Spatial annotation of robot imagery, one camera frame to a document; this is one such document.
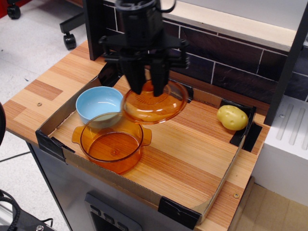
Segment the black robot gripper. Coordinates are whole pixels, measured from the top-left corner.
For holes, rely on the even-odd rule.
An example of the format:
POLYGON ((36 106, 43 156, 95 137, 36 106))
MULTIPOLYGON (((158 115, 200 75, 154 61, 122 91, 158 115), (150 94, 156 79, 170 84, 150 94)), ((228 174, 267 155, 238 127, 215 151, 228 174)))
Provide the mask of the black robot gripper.
POLYGON ((171 67, 187 68, 190 64, 186 54, 189 45, 184 39, 169 35, 164 29, 163 13, 174 10, 161 8, 158 0, 117 0, 124 32, 103 36, 103 56, 108 62, 120 64, 122 73, 136 94, 141 94, 145 84, 144 65, 150 66, 154 96, 163 94, 168 83, 171 67))

